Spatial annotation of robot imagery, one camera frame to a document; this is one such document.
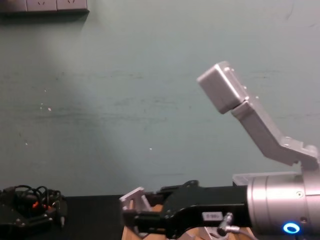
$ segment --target white label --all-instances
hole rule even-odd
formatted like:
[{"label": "white label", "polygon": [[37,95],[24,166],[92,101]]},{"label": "white label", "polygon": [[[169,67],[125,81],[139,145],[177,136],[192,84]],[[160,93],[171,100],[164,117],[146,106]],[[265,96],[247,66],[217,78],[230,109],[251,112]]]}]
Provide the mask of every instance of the white label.
[{"label": "white label", "polygon": [[205,211],[202,213],[203,221],[222,221],[224,216],[221,211]]}]

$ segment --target silver cylindrical motor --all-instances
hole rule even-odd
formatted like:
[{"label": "silver cylindrical motor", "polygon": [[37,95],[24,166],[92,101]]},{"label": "silver cylindrical motor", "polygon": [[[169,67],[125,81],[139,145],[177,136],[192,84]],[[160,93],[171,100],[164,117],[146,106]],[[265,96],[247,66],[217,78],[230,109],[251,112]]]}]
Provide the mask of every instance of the silver cylindrical motor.
[{"label": "silver cylindrical motor", "polygon": [[255,177],[247,188],[252,226],[266,235],[319,234],[317,199],[319,196],[306,196],[299,174]]}]

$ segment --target gray cable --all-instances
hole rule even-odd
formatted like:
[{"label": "gray cable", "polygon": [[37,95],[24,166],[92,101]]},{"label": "gray cable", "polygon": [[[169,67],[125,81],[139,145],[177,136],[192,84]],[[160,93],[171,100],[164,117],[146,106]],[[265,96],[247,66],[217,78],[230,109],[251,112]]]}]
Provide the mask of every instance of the gray cable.
[{"label": "gray cable", "polygon": [[248,238],[250,238],[251,240],[259,240],[258,238],[256,238],[255,236],[252,236],[250,233],[243,231],[243,230],[239,230],[237,232],[237,234],[243,234],[246,235]]}]

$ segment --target teal painted wall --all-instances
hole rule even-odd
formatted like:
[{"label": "teal painted wall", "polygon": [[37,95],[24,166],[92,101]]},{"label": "teal painted wall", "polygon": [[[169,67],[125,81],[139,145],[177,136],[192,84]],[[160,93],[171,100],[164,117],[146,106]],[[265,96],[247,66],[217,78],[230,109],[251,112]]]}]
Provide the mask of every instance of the teal painted wall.
[{"label": "teal painted wall", "polygon": [[121,194],[291,168],[264,159],[196,83],[228,60],[282,131],[320,142],[320,2],[89,0],[2,19],[0,188]]}]

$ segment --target power socket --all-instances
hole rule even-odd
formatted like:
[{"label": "power socket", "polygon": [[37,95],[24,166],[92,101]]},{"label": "power socket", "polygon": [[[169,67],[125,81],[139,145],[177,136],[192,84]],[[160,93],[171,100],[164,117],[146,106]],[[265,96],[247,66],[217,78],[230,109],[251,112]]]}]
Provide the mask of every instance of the power socket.
[{"label": "power socket", "polygon": [[56,0],[26,0],[26,8],[28,12],[56,12]]},{"label": "power socket", "polygon": [[23,13],[27,11],[26,0],[0,0],[0,13]]},{"label": "power socket", "polygon": [[56,0],[57,10],[88,10],[87,0]]}]

